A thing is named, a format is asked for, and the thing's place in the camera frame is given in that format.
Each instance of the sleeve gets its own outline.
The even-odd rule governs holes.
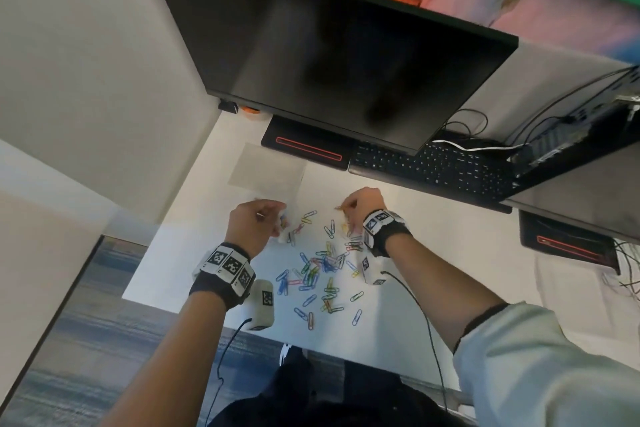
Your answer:
[[[460,388],[481,426],[615,425],[640,419],[640,372],[570,342],[556,315],[518,303],[460,340]]]

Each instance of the wall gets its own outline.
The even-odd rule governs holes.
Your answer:
[[[219,115],[164,0],[0,7],[0,139],[160,220]]]
[[[103,230],[155,227],[0,140],[0,402]]]

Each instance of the black monitor screen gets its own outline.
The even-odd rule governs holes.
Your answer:
[[[166,0],[211,94],[417,151],[517,38],[391,0]]]

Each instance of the black keyboard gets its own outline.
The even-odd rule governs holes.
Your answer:
[[[449,144],[427,144],[416,156],[361,142],[349,172],[379,181],[448,197],[503,213],[500,201],[514,194],[513,170],[507,160],[465,152]]]

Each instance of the wristband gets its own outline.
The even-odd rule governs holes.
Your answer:
[[[255,272],[249,254],[238,245],[221,243],[207,252],[193,271],[194,282],[189,295],[207,291],[218,294],[227,310],[240,305],[249,296]]]
[[[374,257],[388,257],[387,239],[397,234],[412,236],[404,220],[389,210],[375,210],[362,222],[362,239]]]

